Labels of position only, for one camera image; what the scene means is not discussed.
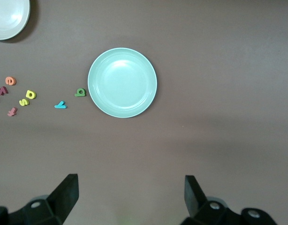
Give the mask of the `beige round plate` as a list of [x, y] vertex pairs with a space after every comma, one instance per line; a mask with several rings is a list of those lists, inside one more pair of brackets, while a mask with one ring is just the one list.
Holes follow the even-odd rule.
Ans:
[[18, 35], [30, 16], [30, 0], [0, 0], [0, 41]]

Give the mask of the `brown table cover sheet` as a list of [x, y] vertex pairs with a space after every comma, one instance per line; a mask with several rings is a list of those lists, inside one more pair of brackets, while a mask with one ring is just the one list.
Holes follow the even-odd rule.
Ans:
[[[30, 5], [25, 29], [0, 41], [0, 87], [17, 81], [0, 96], [0, 206], [15, 211], [76, 173], [65, 225], [179, 225], [194, 175], [231, 210], [288, 225], [288, 0]], [[116, 47], [145, 55], [158, 79], [153, 103], [129, 119], [74, 96]]]

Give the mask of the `pale green round plate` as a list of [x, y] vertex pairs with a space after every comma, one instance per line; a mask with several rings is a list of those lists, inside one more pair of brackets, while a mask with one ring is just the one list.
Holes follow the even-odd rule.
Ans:
[[90, 67], [87, 84], [94, 104], [116, 118], [143, 113], [153, 103], [158, 88], [150, 61], [140, 52], [124, 47], [101, 53]]

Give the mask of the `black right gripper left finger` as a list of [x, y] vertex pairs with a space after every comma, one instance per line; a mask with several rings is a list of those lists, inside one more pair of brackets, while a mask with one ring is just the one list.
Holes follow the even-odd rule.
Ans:
[[0, 225], [63, 225], [78, 200], [78, 175], [69, 174], [48, 196], [9, 213], [0, 206]]

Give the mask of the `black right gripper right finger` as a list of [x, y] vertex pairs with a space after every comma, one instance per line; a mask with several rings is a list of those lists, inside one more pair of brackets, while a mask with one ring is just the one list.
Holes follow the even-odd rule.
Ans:
[[208, 199], [195, 176], [186, 175], [184, 200], [189, 213], [180, 225], [278, 225], [265, 211], [244, 208], [240, 214], [233, 212], [221, 199]]

